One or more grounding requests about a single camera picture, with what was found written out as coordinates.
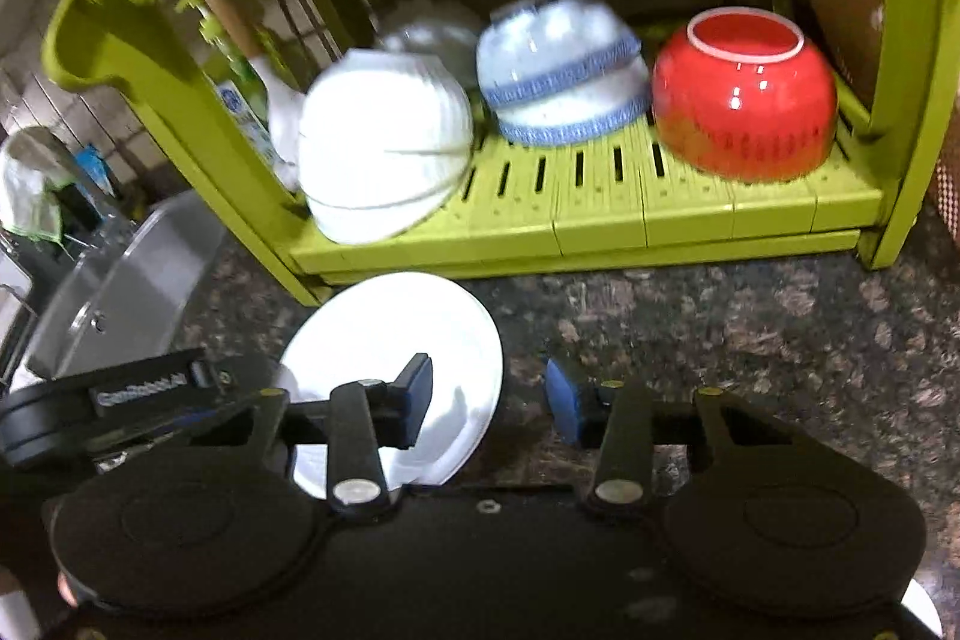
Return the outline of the person's hand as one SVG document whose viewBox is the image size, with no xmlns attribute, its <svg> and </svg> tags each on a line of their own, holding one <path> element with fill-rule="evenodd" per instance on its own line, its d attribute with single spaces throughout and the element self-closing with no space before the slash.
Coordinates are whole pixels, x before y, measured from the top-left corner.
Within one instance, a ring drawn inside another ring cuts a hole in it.
<svg viewBox="0 0 960 640">
<path fill-rule="evenodd" d="M 29 578 L 2 567 L 2 638 L 44 638 L 73 612 L 52 576 Z"/>
</svg>

